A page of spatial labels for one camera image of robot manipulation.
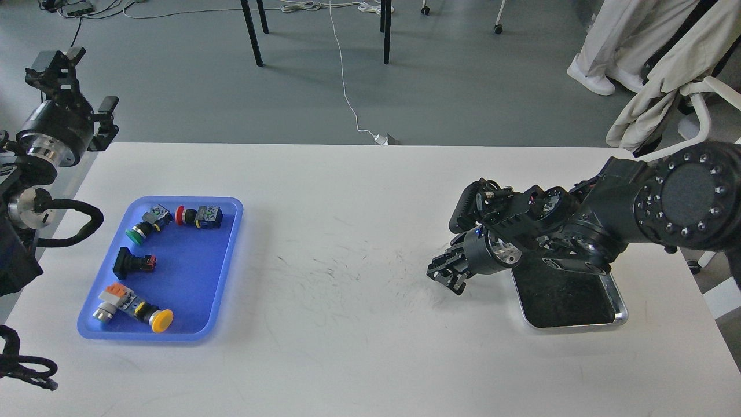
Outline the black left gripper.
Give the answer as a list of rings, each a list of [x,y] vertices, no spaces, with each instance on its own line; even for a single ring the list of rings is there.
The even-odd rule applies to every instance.
[[[86,102],[76,78],[76,65],[85,53],[83,47],[72,47],[66,53],[42,51],[25,69],[25,82],[48,100],[24,122],[16,142],[23,153],[50,163],[53,168],[76,166],[86,150],[105,151],[119,132],[114,124],[119,97],[104,97],[97,113],[91,116],[100,125],[95,135],[90,119],[60,106],[81,108]]]

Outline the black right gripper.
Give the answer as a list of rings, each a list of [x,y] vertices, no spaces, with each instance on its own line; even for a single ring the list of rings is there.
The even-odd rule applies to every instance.
[[[474,275],[491,275],[519,265],[544,235],[548,194],[535,185],[525,192],[476,180],[464,188],[448,221],[455,237],[428,265],[428,277],[462,295]]]

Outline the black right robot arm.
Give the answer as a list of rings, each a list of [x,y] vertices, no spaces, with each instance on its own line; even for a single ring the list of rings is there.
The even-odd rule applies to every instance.
[[[739,282],[740,148],[685,147],[655,164],[609,158],[571,190],[524,192],[484,178],[463,190],[448,222],[450,247],[429,278],[456,295],[474,275],[513,269],[524,253],[551,268],[605,275],[630,243],[725,253]]]

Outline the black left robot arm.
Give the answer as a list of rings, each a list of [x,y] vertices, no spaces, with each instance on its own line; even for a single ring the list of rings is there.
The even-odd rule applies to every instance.
[[[105,97],[94,110],[81,92],[76,66],[85,52],[82,47],[40,52],[25,81],[40,91],[41,103],[14,138],[2,131],[2,295],[18,293],[42,274],[37,248],[74,246],[104,222],[99,208],[53,198],[47,190],[60,168],[76,166],[87,152],[106,150],[119,132],[114,122],[118,97]],[[56,210],[75,210],[89,221],[72,237],[41,238]]]

